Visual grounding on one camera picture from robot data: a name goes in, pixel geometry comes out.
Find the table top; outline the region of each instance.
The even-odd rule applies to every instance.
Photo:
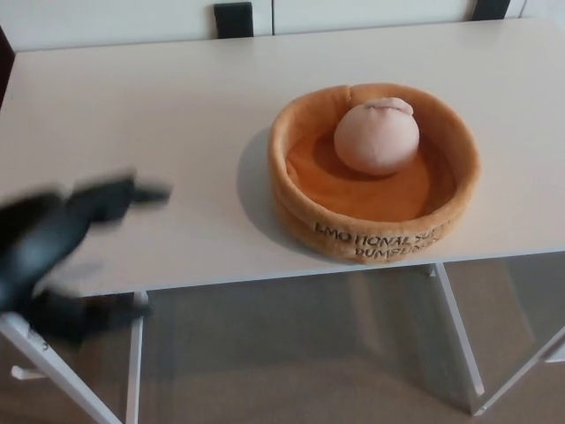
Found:
[[[19,53],[0,112],[0,196],[137,169],[169,205],[92,233],[54,278],[82,295],[362,269],[276,221],[267,135],[314,89],[427,90],[475,133],[483,173],[440,243],[390,266],[565,250],[565,34],[517,19]]]

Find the orange plush basket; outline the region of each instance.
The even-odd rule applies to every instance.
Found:
[[[400,97],[420,128],[412,164],[387,178],[350,170],[334,151],[343,115],[371,99]],[[291,102],[276,118],[268,153],[277,215],[290,233],[336,259],[398,261],[443,238],[477,183],[471,132],[445,103],[394,84],[339,86]]]

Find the gray floor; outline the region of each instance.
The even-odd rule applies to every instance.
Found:
[[[486,388],[533,335],[500,261],[448,273]],[[423,269],[162,291],[150,295],[140,423],[557,423],[565,365],[539,365],[483,417],[457,406],[457,378]],[[56,349],[120,416],[129,337]],[[91,422],[50,382],[16,382],[0,340],[0,422]]]

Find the peach-colored plush ball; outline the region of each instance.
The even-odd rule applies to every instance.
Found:
[[[334,134],[335,151],[353,170],[386,176],[418,152],[419,129],[412,107],[395,97],[371,100],[348,111]]]

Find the motion-blurred black toy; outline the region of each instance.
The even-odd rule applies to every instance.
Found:
[[[119,224],[130,207],[165,203],[170,189],[137,184],[133,175],[78,185],[70,196],[44,189],[0,205],[0,314],[21,314],[41,336],[73,345],[131,324],[147,305],[84,301],[35,286],[88,231]]]

